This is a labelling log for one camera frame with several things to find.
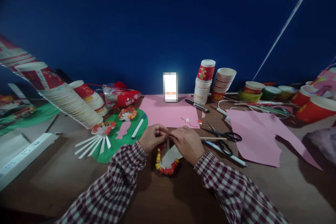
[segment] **blue wall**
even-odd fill
[[[178,72],[179,92],[193,93],[201,60],[211,58],[237,70],[233,92],[252,80],[297,1],[1,0],[0,33],[73,80],[156,94],[162,73]],[[257,81],[306,81],[331,61],[332,5],[303,2]],[[0,92],[23,82],[2,67],[0,78]]]

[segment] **black-handled scissors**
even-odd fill
[[[225,132],[225,133],[219,133],[218,131],[216,131],[216,129],[211,125],[211,123],[209,123],[209,126],[212,128],[212,130],[209,130],[207,128],[201,128],[205,131],[208,131],[212,134],[217,135],[218,137],[226,137],[227,139],[230,139],[234,142],[239,142],[242,140],[242,137],[240,135],[238,135],[237,133],[234,132]],[[219,147],[222,150],[222,152],[227,155],[227,156],[232,156],[233,155],[233,151],[231,150],[231,148],[228,146],[227,143],[225,143],[222,139],[218,140],[219,142]]]

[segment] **power strip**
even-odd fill
[[[0,191],[13,181],[31,162],[35,160],[58,136],[44,133],[26,149],[0,169]]]

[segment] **hand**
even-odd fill
[[[171,139],[182,156],[192,166],[195,166],[205,153],[200,136],[187,126],[172,130],[171,135]]]
[[[139,144],[146,153],[150,153],[155,146],[169,139],[167,133],[168,129],[161,124],[149,126],[139,139]]]

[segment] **plaid sleeve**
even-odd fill
[[[138,141],[123,145],[111,158],[108,171],[56,223],[117,223],[130,202],[146,156]]]
[[[252,180],[220,162],[210,151],[194,169],[203,186],[215,191],[230,223],[289,223]]]

